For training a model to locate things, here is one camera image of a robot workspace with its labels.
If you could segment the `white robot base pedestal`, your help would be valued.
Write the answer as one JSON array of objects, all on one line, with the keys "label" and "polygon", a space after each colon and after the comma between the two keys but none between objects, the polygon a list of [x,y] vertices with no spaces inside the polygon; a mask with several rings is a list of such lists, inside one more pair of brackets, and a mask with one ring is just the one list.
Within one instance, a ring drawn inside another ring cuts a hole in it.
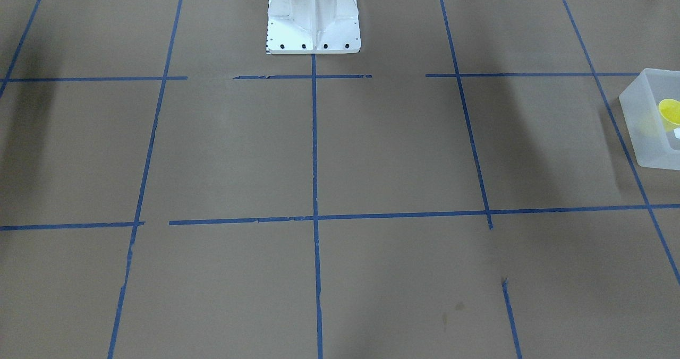
[{"label": "white robot base pedestal", "polygon": [[357,0],[268,0],[268,54],[356,54]]}]

